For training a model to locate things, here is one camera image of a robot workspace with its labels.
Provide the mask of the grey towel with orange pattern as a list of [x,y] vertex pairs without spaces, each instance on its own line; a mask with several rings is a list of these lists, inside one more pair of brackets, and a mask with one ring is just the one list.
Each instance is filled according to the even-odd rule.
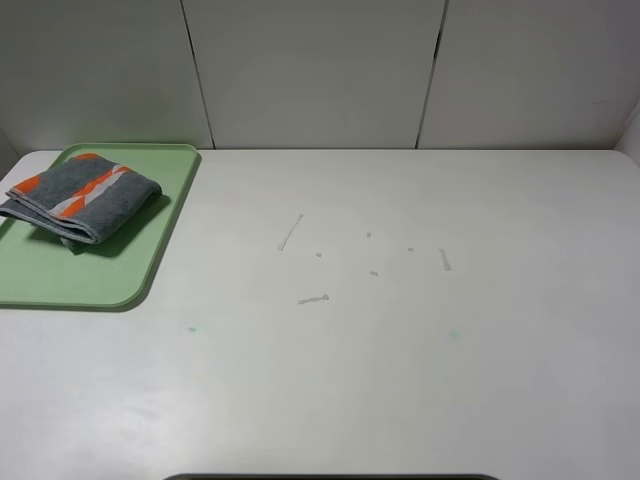
[[108,240],[161,195],[157,182],[90,152],[11,187],[1,215],[57,235],[78,254]]

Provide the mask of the light green plastic tray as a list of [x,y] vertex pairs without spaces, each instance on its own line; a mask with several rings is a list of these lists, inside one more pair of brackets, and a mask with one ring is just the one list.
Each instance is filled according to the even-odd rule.
[[78,254],[52,232],[17,219],[1,221],[4,308],[126,310],[148,291],[200,163],[188,144],[81,143],[51,160],[96,153],[162,188],[107,241]]

